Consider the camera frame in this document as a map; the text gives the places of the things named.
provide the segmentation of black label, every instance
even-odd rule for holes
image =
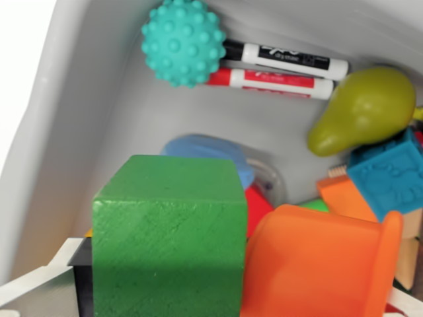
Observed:
[[[283,48],[271,48],[270,46],[260,46],[258,56],[325,70],[329,69],[330,63],[330,59],[327,57],[284,50]]]

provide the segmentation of red marker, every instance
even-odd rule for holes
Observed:
[[[334,86],[333,81],[328,79],[228,68],[221,68],[212,73],[207,85],[230,86],[323,100],[330,98]]]

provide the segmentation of toy pear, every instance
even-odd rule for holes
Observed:
[[[335,89],[325,113],[309,132],[308,147],[327,157],[383,141],[410,123],[415,106],[414,87],[400,71],[391,67],[356,71]]]

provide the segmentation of teal spiky ball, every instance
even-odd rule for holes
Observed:
[[[146,64],[174,87],[205,83],[226,54],[219,18],[201,1],[165,0],[141,31]]]

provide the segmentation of orange toy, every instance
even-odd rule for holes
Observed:
[[[377,218],[347,175],[325,178],[317,189],[331,213],[377,222]]]
[[[277,208],[247,246],[241,317],[382,317],[402,221]]]

